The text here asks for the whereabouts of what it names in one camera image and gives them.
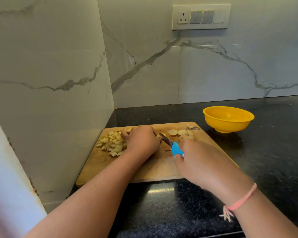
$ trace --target black granite countertop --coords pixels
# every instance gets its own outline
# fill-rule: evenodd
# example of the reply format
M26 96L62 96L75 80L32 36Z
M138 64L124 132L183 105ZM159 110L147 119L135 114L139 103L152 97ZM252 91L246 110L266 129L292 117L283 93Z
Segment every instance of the black granite countertop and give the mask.
M220 134L202 110L246 109L255 119L243 131ZM298 226L298 96L116 109L107 128L194 121ZM185 179L129 184L109 237L244 237L236 219L219 217L223 204Z

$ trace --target power socket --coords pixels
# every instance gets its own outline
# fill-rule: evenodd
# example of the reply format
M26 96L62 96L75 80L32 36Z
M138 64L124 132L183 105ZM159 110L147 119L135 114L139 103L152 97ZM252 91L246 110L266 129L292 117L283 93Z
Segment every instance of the power socket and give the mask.
M178 24L188 24L189 23L189 11L179 11L178 12Z

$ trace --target wooden cutting board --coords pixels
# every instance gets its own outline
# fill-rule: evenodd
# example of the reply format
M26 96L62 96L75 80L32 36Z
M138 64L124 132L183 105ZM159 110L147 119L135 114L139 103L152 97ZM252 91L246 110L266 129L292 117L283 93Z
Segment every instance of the wooden cutting board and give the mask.
M199 127L195 122L153 124L151 126L155 129L155 132L158 134L167 133L167 131L170 129L186 130L185 127L187 125ZM123 128L129 129L132 127L134 126L105 128L97 142L100 139L105 138L107 134L111 131L117 131L117 129ZM204 141L207 144L213 145L217 149L224 152L202 129L192 131L196 140ZM167 137L173 142L179 142L177 136L172 137L169 134L167 134ZM134 177L131 180L131 183L183 178L183 176L181 176L178 172L178 169L175 164L175 159L172 156L172 152L164 151L164 149L168 148L170 147L165 142L162 142L159 147L159 150L155 154L153 154L135 173ZM102 151L101 148L98 148L95 145L76 181L76 185L78 187L83 186L114 160L115 158L108 156L108 152Z

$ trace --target yellow bowl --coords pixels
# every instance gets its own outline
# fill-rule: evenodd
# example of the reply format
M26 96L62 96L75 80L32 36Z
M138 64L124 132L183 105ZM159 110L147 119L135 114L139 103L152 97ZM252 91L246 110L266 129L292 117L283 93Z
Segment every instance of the yellow bowl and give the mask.
M226 106L208 107L203 109L203 113L208 125L225 134L245 129L255 118L251 112Z

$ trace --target marble backsplash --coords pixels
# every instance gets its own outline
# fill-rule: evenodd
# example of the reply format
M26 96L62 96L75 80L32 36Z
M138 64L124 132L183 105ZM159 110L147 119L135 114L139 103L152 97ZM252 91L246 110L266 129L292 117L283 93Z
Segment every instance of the marble backsplash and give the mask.
M48 212L113 109L97 0L0 0L0 125Z
M172 5L223 3L228 29L171 30ZM298 0L99 0L99 11L117 108L298 95Z

